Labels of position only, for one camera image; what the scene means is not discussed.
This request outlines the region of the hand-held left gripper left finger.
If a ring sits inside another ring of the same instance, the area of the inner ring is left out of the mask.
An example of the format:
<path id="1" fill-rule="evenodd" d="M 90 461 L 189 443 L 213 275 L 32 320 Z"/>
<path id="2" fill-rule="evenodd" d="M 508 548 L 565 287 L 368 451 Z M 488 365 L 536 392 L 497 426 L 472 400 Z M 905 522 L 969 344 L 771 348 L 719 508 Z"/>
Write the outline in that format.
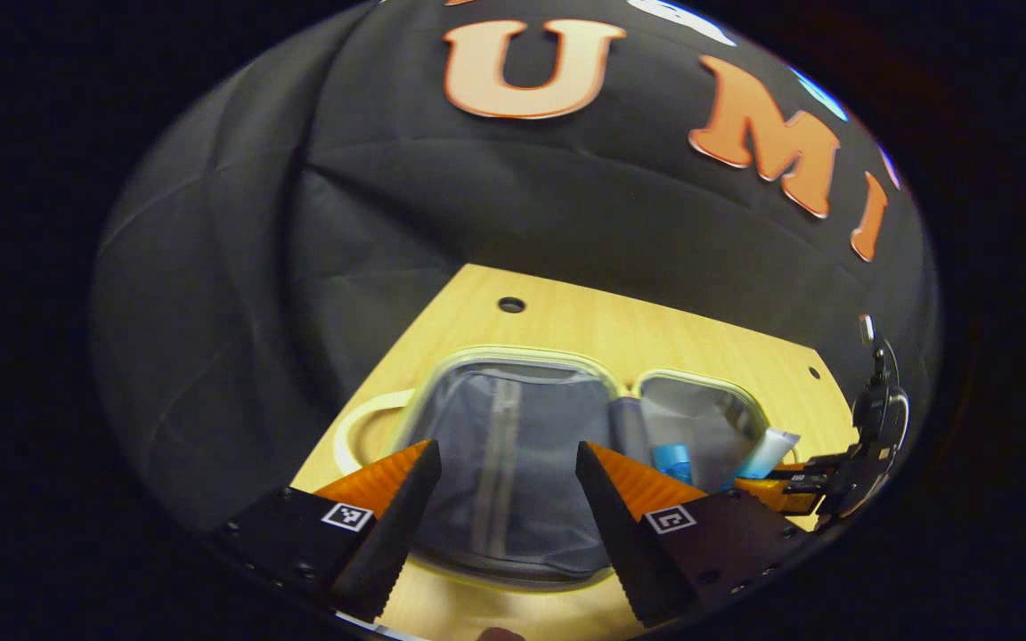
<path id="1" fill-rule="evenodd" d="M 268 492 L 211 529 L 210 548 L 302 607 L 371 623 L 386 610 L 441 475 L 439 442 L 417 442 L 316 491 Z"/>

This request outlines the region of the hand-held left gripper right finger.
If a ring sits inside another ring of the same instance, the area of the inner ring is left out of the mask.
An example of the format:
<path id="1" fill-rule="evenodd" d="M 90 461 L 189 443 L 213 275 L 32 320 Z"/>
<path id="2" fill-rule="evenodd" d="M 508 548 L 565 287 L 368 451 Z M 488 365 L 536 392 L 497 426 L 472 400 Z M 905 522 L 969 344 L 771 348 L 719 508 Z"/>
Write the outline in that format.
<path id="1" fill-rule="evenodd" d="M 813 536 L 751 492 L 703 492 L 594 442 L 575 477 L 644 628 L 702 620 L 795 564 Z"/>

